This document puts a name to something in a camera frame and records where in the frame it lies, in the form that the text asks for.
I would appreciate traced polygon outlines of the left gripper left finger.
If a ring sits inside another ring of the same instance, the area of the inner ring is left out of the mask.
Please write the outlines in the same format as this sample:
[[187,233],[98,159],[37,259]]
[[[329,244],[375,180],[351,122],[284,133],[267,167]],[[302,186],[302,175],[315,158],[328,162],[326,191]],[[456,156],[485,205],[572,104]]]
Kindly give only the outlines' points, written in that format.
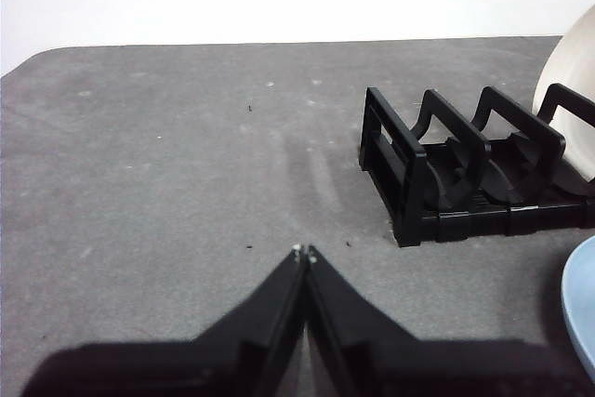
[[307,271],[295,247],[231,311],[188,340],[92,343],[49,355],[25,396],[274,396],[294,364]]

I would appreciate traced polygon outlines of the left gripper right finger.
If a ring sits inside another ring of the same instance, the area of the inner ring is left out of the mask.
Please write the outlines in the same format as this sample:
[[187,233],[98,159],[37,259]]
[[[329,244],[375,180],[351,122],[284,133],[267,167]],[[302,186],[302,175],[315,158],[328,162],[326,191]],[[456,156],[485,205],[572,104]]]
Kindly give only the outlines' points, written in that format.
[[313,245],[305,279],[323,396],[591,396],[567,355],[521,340],[422,340],[375,307]]

